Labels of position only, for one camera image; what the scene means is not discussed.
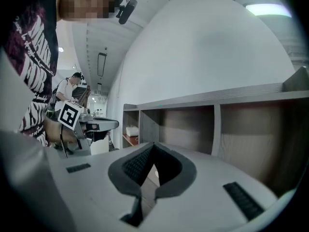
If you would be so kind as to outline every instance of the black cable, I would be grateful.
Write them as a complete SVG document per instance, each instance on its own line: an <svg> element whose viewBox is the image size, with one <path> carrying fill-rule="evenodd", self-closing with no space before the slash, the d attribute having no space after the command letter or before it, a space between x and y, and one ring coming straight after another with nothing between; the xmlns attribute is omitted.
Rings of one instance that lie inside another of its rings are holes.
<svg viewBox="0 0 309 232"><path fill-rule="evenodd" d="M66 151L66 148L64 147L64 143L63 143L62 131L63 131L63 124L61 124L60 140L61 140L61 144L62 144L62 149L63 149L64 153L66 154L66 158L68 158L67 151Z"/></svg>

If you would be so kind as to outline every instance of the gray panel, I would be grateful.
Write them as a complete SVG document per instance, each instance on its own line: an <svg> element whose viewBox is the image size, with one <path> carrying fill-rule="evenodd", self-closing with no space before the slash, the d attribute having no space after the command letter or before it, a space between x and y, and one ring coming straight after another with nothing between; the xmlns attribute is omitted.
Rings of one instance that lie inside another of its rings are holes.
<svg viewBox="0 0 309 232"><path fill-rule="evenodd" d="M132 105L132 104L124 104L124 110L125 109L134 109L134 108L137 108L136 105Z"/></svg>
<svg viewBox="0 0 309 232"><path fill-rule="evenodd" d="M140 143L159 142L159 110L140 112Z"/></svg>
<svg viewBox="0 0 309 232"><path fill-rule="evenodd" d="M214 130L211 155L217 157L220 149L221 141L221 107L214 106Z"/></svg>
<svg viewBox="0 0 309 232"><path fill-rule="evenodd" d="M146 178L143 185L140 187L141 195L144 201L152 208L155 206L155 190L158 186L151 181L151 179Z"/></svg>
<svg viewBox="0 0 309 232"><path fill-rule="evenodd" d="M145 218L151 212L152 206L148 204L148 201L144 197L142 197L140 205L141 205L143 218Z"/></svg>
<svg viewBox="0 0 309 232"><path fill-rule="evenodd" d="M160 141L211 154L213 106L161 110Z"/></svg>
<svg viewBox="0 0 309 232"><path fill-rule="evenodd" d="M300 67L289 79L283 83L283 91L309 90L309 75L305 67Z"/></svg>
<svg viewBox="0 0 309 232"><path fill-rule="evenodd" d="M201 94L187 95L167 100L161 100L156 102L144 103L140 104L137 107L140 109L148 108L148 107L156 107L167 104L177 104L184 102L201 102L213 99L223 99L223 98L232 98L232 97L242 97L242 96L251 96L251 95L261 95L265 93L278 93L282 92L282 83L274 83L274 84L264 84L264 85L256 85L249 87L238 87L231 88L226 90L212 91Z"/></svg>
<svg viewBox="0 0 309 232"><path fill-rule="evenodd" d="M139 108L128 108L128 109L124 109L124 112L130 112L130 111L139 111Z"/></svg>
<svg viewBox="0 0 309 232"><path fill-rule="evenodd" d="M119 221L131 213L135 198L118 192L108 177L108 168L116 159L144 145L67 160L57 159L54 150L50 149L47 155L53 178L78 231L136 231ZM85 163L91 167L71 174L66 170Z"/></svg>
<svg viewBox="0 0 309 232"><path fill-rule="evenodd" d="M278 195L297 186L309 157L309 99L286 103L282 110L281 155L269 183Z"/></svg>
<svg viewBox="0 0 309 232"><path fill-rule="evenodd" d="M282 155L282 109L279 102L221 106L218 157L268 184Z"/></svg>
<svg viewBox="0 0 309 232"><path fill-rule="evenodd" d="M284 93L266 93L262 95L244 96L244 97L233 97L223 99L213 99L206 101L193 101L184 102L177 104L168 104L156 107L143 107L140 110L153 110L153 109L168 109L168 108L181 108L181 107L193 107L193 106L209 106L216 104L234 104L234 103L249 103L249 102L266 102L266 101L282 101L282 100L294 100L309 97L309 91L292 91Z"/></svg>
<svg viewBox="0 0 309 232"><path fill-rule="evenodd" d="M277 199L257 180L216 157L170 146L194 162L197 178L179 197L158 199L139 229L156 231L230 231L247 223L222 185L237 181L264 209Z"/></svg>

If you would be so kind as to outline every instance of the white wall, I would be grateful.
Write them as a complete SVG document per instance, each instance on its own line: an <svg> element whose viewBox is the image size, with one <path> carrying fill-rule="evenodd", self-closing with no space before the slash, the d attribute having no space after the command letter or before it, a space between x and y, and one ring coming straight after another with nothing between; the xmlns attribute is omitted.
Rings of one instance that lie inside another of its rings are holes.
<svg viewBox="0 0 309 232"><path fill-rule="evenodd" d="M93 113L97 109L102 109L103 114L106 116L107 112L107 103L102 104L101 101L99 101L98 97L96 96L96 101L94 102L91 97L88 98L88 104L90 109L90 113Z"/></svg>
<svg viewBox="0 0 309 232"><path fill-rule="evenodd" d="M124 103L285 81L294 73L270 29L232 0L172 0L128 51L109 94L122 147Z"/></svg>

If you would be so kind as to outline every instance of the man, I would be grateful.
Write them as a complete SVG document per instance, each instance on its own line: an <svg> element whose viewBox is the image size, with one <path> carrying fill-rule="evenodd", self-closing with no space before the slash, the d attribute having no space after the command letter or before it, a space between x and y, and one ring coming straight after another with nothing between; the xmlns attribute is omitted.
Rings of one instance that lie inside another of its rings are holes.
<svg viewBox="0 0 309 232"><path fill-rule="evenodd" d="M60 123L44 115L52 95L52 77L57 69L57 21L108 18L109 12L113 12L121 2L18 0L18 9L12 7L12 10L6 10L14 14L7 16L9 24L3 25L5 32L8 32L5 38L1 38L3 51L17 74L34 93L34 99L21 121L21 133L35 137L43 146L48 146L50 142L60 142ZM65 142L76 141L72 131L67 128L64 128L62 135Z"/></svg>
<svg viewBox="0 0 309 232"><path fill-rule="evenodd" d="M69 101L72 97L73 87L81 81L82 75L79 72L73 74L71 78L60 82L57 89L57 102L55 104L54 118L58 119L64 101Z"/></svg>
<svg viewBox="0 0 309 232"><path fill-rule="evenodd" d="M104 117L104 114L103 114L102 109L100 109L99 116L100 116L101 118L103 118L103 117Z"/></svg>

